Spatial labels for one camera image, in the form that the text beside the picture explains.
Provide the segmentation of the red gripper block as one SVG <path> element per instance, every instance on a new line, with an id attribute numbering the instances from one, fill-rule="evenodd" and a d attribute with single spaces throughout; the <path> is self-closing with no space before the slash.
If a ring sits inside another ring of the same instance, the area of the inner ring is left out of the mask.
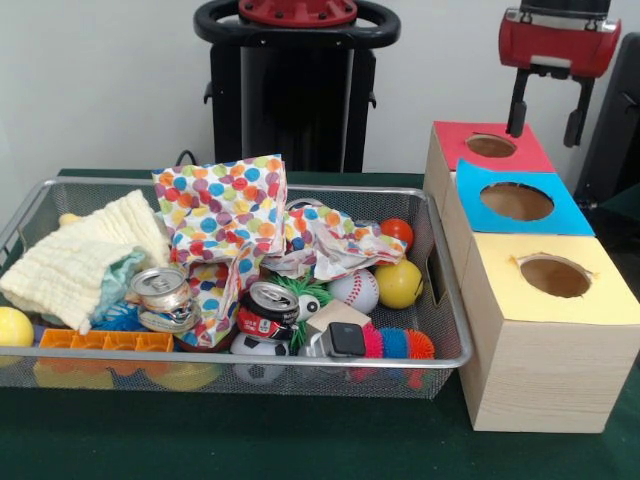
<path id="1" fill-rule="evenodd" d="M 506 133 L 513 138 L 523 133 L 529 69 L 533 66 L 560 68 L 577 75 L 572 79 L 580 85 L 578 103 L 568 117 L 563 140 L 567 148 L 579 146 L 594 78 L 601 77 L 608 69 L 621 30 L 619 19 L 568 18 L 507 9 L 499 29 L 499 57 L 502 64 L 518 69 Z"/>

